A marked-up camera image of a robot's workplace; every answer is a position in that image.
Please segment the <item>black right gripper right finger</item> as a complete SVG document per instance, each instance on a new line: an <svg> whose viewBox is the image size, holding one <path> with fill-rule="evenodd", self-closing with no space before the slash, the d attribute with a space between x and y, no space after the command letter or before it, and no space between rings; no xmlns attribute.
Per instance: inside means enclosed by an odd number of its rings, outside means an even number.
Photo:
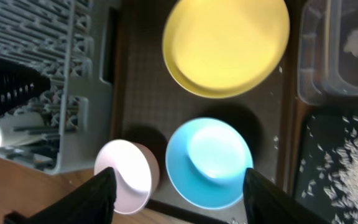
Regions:
<svg viewBox="0 0 358 224"><path fill-rule="evenodd" d="M246 170L243 196L249 224L326 223L252 168Z"/></svg>

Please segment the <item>white pink bowl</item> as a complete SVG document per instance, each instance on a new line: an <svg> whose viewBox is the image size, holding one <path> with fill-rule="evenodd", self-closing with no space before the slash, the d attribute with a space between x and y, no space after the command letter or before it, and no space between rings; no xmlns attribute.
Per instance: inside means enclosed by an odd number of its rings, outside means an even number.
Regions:
<svg viewBox="0 0 358 224"><path fill-rule="evenodd" d="M146 146L123 139L105 144L99 151L94 174L107 167L116 176L114 211L133 215L149 202L160 181L160 168L156 157Z"/></svg>

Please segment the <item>light blue bowl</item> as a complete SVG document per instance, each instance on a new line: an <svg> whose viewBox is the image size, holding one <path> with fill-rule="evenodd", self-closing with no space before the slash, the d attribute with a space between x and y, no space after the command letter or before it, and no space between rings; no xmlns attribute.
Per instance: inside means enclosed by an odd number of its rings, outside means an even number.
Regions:
<svg viewBox="0 0 358 224"><path fill-rule="evenodd" d="M168 141L165 165L175 190L192 205L223 210L243 198L253 158L245 139L215 118L183 123Z"/></svg>

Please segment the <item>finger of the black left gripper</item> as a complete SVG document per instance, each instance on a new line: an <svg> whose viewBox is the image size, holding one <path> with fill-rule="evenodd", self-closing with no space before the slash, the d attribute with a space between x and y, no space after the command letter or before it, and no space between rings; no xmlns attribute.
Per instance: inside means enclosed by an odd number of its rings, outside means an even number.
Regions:
<svg viewBox="0 0 358 224"><path fill-rule="evenodd" d="M51 87L38 71L0 58L0 116Z"/></svg>

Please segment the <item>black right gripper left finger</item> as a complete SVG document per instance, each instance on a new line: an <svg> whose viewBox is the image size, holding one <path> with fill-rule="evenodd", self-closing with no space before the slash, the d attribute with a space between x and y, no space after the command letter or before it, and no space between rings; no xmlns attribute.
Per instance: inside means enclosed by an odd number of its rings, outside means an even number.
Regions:
<svg viewBox="0 0 358 224"><path fill-rule="evenodd" d="M4 223L111 224L116 199L116 175L114 169L108 167L61 200L31 217L11 212L4 216Z"/></svg>

